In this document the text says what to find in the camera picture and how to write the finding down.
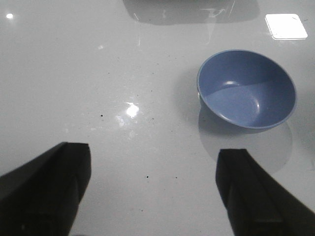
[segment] bowl rim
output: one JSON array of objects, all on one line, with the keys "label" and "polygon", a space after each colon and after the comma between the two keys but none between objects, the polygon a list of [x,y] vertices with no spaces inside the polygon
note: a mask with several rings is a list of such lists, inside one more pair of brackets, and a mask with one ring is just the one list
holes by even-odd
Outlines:
[{"label": "bowl rim", "polygon": [[[228,53],[228,52],[247,52],[247,53],[253,53],[253,54],[256,54],[256,55],[259,55],[261,57],[264,57],[266,58],[267,60],[270,60],[272,63],[274,63],[275,65],[277,65],[286,75],[287,77],[289,78],[289,81],[291,81],[292,85],[293,85],[293,90],[294,90],[294,104],[293,104],[293,107],[290,111],[290,113],[285,117],[283,118],[282,120],[280,120],[279,122],[277,123],[274,123],[274,124],[271,124],[271,125],[267,125],[267,126],[247,126],[247,125],[240,125],[236,122],[232,122],[231,120],[227,119],[225,116],[223,116],[222,114],[220,113],[217,113],[215,112],[208,104],[207,102],[205,101],[204,99],[204,96],[203,94],[201,93],[201,89],[200,89],[200,86],[199,86],[199,78],[200,78],[200,73],[202,71],[202,69],[204,68],[204,66],[208,63],[209,60],[211,60],[212,58],[220,55],[220,54],[223,54],[223,53]],[[296,87],[295,87],[295,84],[291,78],[291,76],[278,64],[276,63],[274,60],[264,56],[263,54],[260,54],[260,53],[257,53],[257,52],[254,52],[254,51],[250,51],[250,50],[244,50],[244,49],[229,49],[229,50],[224,50],[224,51],[221,51],[221,52],[218,52],[218,53],[215,53],[213,54],[212,56],[210,56],[209,58],[207,58],[201,65],[201,67],[199,68],[199,71],[198,71],[198,74],[197,74],[197,89],[198,89],[198,94],[199,94],[199,97],[201,97],[201,99],[203,100],[204,104],[206,104],[206,106],[210,109],[211,112],[213,112],[214,114],[216,114],[218,117],[222,118],[223,120],[231,123],[231,124],[234,124],[238,127],[243,127],[243,128],[249,128],[249,129],[269,129],[269,128],[273,128],[273,127],[276,127],[284,122],[286,122],[290,116],[294,113],[295,111],[295,108],[296,108],[296,104],[297,104],[297,92],[296,92]]]}]

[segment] white table surface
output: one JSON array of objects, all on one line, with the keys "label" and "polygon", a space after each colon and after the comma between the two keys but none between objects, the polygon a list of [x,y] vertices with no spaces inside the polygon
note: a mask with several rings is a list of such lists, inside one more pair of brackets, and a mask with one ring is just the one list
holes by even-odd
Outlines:
[{"label": "white table surface", "polygon": [[[274,40],[265,15],[276,13],[297,14],[308,37]],[[313,0],[1,0],[0,174],[88,143],[71,236],[232,236],[216,158],[247,148],[315,211],[314,45]],[[198,69],[227,49],[288,72],[298,101],[287,122],[249,134],[201,110]]]}]

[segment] bowl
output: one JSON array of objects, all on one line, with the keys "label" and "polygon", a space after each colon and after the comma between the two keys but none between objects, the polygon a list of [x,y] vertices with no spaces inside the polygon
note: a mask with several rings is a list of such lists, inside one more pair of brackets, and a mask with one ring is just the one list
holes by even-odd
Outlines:
[{"label": "bowl", "polygon": [[245,50],[229,50],[200,67],[201,99],[217,116],[234,125],[268,129],[294,112],[296,89],[288,74],[269,58]]}]

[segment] glossy white surface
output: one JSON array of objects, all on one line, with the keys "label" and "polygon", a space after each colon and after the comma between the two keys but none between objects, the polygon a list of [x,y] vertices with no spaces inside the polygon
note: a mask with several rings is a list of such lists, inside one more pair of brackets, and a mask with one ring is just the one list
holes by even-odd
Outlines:
[{"label": "glossy white surface", "polygon": [[[265,16],[278,13],[297,14],[308,37],[274,40]],[[61,141],[89,143],[70,235],[231,236],[216,158],[247,148],[315,211],[314,29],[312,0],[2,0],[0,174]],[[288,122],[249,134],[200,109],[198,69],[227,49],[288,72]]]}]

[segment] plastic bowl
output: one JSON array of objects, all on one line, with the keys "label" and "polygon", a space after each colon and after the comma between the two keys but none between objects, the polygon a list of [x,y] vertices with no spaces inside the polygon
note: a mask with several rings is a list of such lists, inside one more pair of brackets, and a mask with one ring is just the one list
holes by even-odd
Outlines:
[{"label": "plastic bowl", "polygon": [[250,51],[230,50],[208,58],[199,69],[197,86],[212,112],[244,128],[275,127],[292,115],[296,104],[288,74]]}]

